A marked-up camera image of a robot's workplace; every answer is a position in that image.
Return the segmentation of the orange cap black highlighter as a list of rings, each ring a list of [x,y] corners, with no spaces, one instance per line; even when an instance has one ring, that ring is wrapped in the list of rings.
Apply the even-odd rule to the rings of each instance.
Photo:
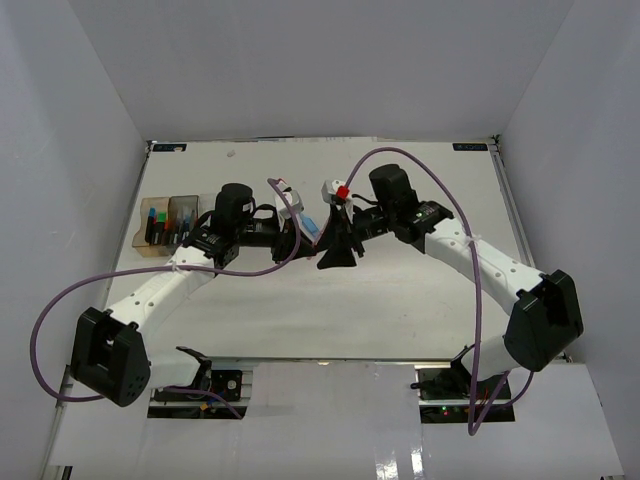
[[[169,246],[173,243],[175,220],[170,217],[167,217],[163,225],[164,225],[164,228],[162,230],[160,244],[162,246]]]

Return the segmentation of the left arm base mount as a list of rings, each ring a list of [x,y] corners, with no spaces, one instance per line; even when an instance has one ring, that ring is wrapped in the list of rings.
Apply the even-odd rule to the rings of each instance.
[[[152,365],[147,416],[156,419],[241,420],[248,401],[242,396],[244,372],[216,366],[194,349],[178,346]]]

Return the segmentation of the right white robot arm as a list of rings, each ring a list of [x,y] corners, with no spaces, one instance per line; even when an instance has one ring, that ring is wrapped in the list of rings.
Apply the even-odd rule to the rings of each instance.
[[[420,253],[439,260],[472,282],[508,314],[503,334],[463,350],[452,362],[453,390],[472,399],[488,378],[522,367],[545,368],[584,332],[574,280],[556,270],[546,274],[519,263],[484,240],[475,240],[463,223],[435,201],[419,200],[407,173],[396,164],[370,172],[372,207],[360,209],[344,182],[327,181],[323,200],[330,206],[315,244],[320,270],[354,267],[366,240],[387,233]]]

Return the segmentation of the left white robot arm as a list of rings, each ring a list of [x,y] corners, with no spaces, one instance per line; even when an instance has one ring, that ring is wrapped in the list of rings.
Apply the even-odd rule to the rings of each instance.
[[[303,203],[282,180],[270,180],[271,216],[254,215],[250,187],[229,183],[214,208],[200,215],[169,261],[127,297],[105,310],[85,310],[77,323],[71,377],[120,407],[153,389],[179,388],[199,399],[211,387],[211,362],[196,350],[177,346],[152,356],[148,347],[161,325],[187,298],[218,275],[243,247],[268,248],[276,268],[312,252],[301,229]]]

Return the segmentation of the blue cap black highlighter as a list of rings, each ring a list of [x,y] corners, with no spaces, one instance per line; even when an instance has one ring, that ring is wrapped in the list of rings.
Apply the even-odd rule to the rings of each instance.
[[[156,209],[154,207],[151,207],[148,211],[144,233],[144,241],[147,245],[151,245],[153,241],[155,220]]]

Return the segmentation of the blue pen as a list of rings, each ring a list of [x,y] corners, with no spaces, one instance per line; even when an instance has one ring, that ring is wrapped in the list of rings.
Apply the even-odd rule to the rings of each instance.
[[[192,215],[191,214],[186,214],[184,221],[183,221],[183,228],[182,228],[182,234],[181,234],[181,239],[180,241],[184,241],[189,233],[190,233],[190,229],[191,229],[191,219],[192,219]]]

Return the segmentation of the blue transparent highlighter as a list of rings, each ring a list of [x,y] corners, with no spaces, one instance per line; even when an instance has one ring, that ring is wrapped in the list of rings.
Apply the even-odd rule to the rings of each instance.
[[[315,239],[320,233],[315,222],[303,213],[298,214],[297,217],[301,230],[304,234],[311,239]]]

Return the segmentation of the green cap black highlighter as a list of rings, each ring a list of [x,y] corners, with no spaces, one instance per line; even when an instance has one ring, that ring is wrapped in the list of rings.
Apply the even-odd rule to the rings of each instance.
[[[153,224],[152,237],[151,237],[152,245],[160,245],[162,242],[162,237],[164,235],[165,224],[166,224],[166,216],[167,214],[165,212],[158,212],[156,214],[154,224]]]

